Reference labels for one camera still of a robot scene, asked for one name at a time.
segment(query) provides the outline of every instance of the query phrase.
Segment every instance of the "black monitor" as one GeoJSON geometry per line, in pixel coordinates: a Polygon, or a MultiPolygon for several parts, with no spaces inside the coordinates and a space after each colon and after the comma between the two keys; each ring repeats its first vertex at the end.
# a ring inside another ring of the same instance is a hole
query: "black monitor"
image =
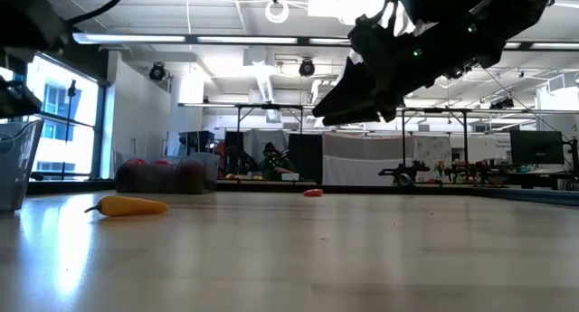
{"type": "Polygon", "coordinates": [[[564,164],[563,135],[557,131],[511,131],[513,164],[564,164]]]}

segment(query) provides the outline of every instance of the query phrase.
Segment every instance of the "security camera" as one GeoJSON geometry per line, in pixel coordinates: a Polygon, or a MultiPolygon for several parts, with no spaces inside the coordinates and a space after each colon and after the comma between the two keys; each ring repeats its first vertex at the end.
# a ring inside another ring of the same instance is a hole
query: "security camera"
{"type": "Polygon", "coordinates": [[[148,74],[148,77],[151,80],[162,81],[165,78],[165,76],[166,76],[165,63],[164,62],[153,63],[153,68],[151,68],[151,72],[148,74]]]}
{"type": "Polygon", "coordinates": [[[316,72],[316,66],[311,59],[304,59],[299,66],[299,75],[301,77],[311,77],[316,72]]]}

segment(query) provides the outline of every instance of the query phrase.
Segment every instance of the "window frame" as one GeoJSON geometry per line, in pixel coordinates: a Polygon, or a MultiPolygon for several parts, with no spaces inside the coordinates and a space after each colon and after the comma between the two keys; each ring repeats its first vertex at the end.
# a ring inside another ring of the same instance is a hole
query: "window frame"
{"type": "MultiPolygon", "coordinates": [[[[108,85],[99,82],[98,80],[94,80],[94,78],[92,78],[91,76],[88,76],[76,69],[73,69],[72,67],[56,61],[54,58],[48,57],[46,54],[40,54],[37,53],[36,54],[37,57],[39,57],[39,59],[42,60],[46,60],[49,61],[50,63],[56,64],[64,69],[66,69],[67,71],[76,73],[78,75],[80,75],[81,77],[84,77],[88,80],[94,81],[97,86],[98,86],[98,93],[97,93],[97,105],[96,105],[96,119],[95,119],[95,124],[94,126],[87,124],[87,123],[83,123],[80,121],[77,121],[73,118],[66,118],[66,117],[61,117],[57,114],[52,114],[49,112],[44,112],[41,110],[40,113],[38,114],[33,114],[33,116],[38,117],[38,118],[42,118],[45,121],[53,121],[53,122],[61,122],[64,124],[70,124],[70,126],[79,126],[79,127],[87,127],[87,128],[92,128],[93,130],[93,135],[94,135],[94,140],[93,140],[93,149],[92,149],[92,163],[90,166],[90,173],[86,174],[86,173],[71,173],[71,172],[67,172],[67,171],[61,171],[61,172],[39,172],[42,175],[45,176],[58,176],[60,178],[60,181],[65,181],[64,178],[65,177],[71,177],[71,176],[78,176],[78,177],[83,177],[83,176],[88,176],[88,177],[92,177],[92,178],[97,178],[100,176],[100,157],[101,157],[101,144],[102,144],[102,137],[103,137],[103,123],[104,123],[104,100],[105,100],[105,94],[107,91],[107,87],[108,85]]],[[[24,83],[26,83],[26,76],[28,75],[28,66],[26,66],[26,75],[24,76],[24,83]]],[[[54,103],[54,112],[57,113],[58,112],[58,93],[55,91],[55,96],[56,96],[56,103],[54,103]]]]}

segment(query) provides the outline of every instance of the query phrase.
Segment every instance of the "black robotic arm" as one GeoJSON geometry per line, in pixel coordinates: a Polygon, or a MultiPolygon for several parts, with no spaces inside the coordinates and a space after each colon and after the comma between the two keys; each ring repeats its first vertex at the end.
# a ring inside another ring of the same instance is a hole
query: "black robotic arm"
{"type": "Polygon", "coordinates": [[[314,108],[326,126],[386,122],[403,98],[444,75],[458,79],[474,66],[500,61],[506,42],[538,22],[548,0],[387,0],[404,5],[415,24],[431,23],[420,34],[394,35],[396,10],[387,28],[362,16],[348,35],[364,62],[346,60],[338,85],[314,108]]]}

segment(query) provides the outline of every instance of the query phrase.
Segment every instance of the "ceiling light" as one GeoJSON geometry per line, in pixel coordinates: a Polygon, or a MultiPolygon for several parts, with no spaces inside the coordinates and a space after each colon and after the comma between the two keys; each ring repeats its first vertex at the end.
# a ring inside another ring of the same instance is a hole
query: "ceiling light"
{"type": "Polygon", "coordinates": [[[534,43],[534,50],[579,50],[579,43],[534,43]]]}
{"type": "Polygon", "coordinates": [[[520,46],[521,46],[521,43],[507,43],[507,45],[505,45],[505,49],[514,50],[514,49],[518,49],[520,46]]]}
{"type": "Polygon", "coordinates": [[[179,103],[180,107],[185,108],[235,108],[235,104],[212,104],[212,103],[179,103]]]}
{"type": "Polygon", "coordinates": [[[288,20],[288,17],[290,17],[290,7],[288,6],[288,3],[282,0],[279,1],[270,1],[268,2],[268,4],[265,6],[265,17],[268,19],[268,21],[274,23],[274,24],[282,24],[284,23],[286,20],[288,20]],[[271,8],[274,5],[281,5],[281,12],[279,14],[274,14],[271,11],[271,8]]]}
{"type": "Polygon", "coordinates": [[[579,9],[579,5],[578,4],[555,4],[557,6],[563,6],[563,7],[567,7],[567,8],[573,8],[573,9],[579,9]]]}
{"type": "Polygon", "coordinates": [[[297,44],[297,37],[252,37],[252,36],[199,36],[198,43],[231,43],[231,44],[297,44]]]}
{"type": "Polygon", "coordinates": [[[184,43],[185,37],[178,35],[139,35],[139,34],[93,34],[73,33],[74,41],[79,44],[113,43],[184,43]]]}
{"type": "Polygon", "coordinates": [[[309,43],[312,45],[345,45],[350,46],[352,43],[347,38],[310,38],[309,43]]]}

